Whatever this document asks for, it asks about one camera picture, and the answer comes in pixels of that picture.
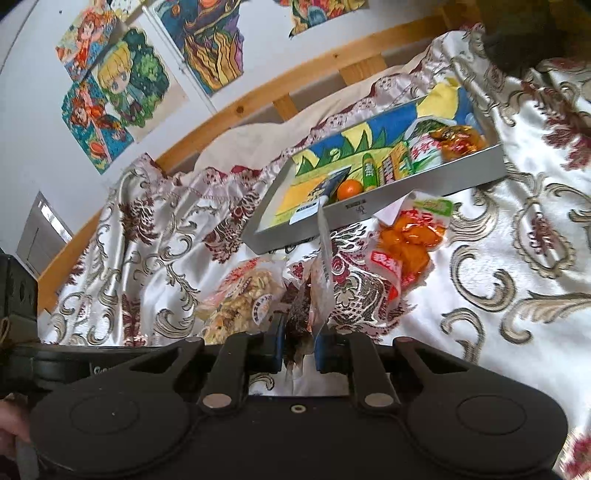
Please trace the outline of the person's left hand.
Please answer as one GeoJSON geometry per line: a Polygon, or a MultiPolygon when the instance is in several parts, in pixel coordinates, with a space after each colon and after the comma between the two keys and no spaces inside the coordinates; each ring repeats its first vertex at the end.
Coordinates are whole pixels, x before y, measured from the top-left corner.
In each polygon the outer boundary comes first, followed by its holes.
{"type": "Polygon", "coordinates": [[[29,415],[26,408],[11,400],[0,401],[1,455],[13,460],[16,440],[30,442],[29,415]]]}

